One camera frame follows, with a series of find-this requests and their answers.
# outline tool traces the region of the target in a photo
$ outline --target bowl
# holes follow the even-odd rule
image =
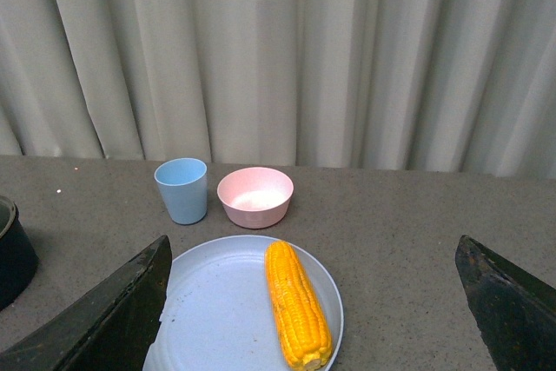
[[[277,169],[249,167],[222,178],[216,192],[230,221],[243,228],[262,229],[286,215],[294,184]]]

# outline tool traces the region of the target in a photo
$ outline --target plastic cup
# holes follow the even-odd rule
[[[199,222],[207,213],[207,164],[178,158],[162,164],[155,180],[170,218],[181,225]]]

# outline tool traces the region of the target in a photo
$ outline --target corn on the cob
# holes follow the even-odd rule
[[[265,253],[265,269],[286,362],[295,371],[321,368],[332,354],[332,335],[295,250],[287,242],[273,242]]]

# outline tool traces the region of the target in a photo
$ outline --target plate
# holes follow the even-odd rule
[[[275,238],[238,235],[205,242],[178,256],[170,270],[161,326],[143,371],[290,371],[284,361],[264,270]],[[294,248],[321,301],[333,336],[332,367],[344,314],[332,276],[307,251]]]

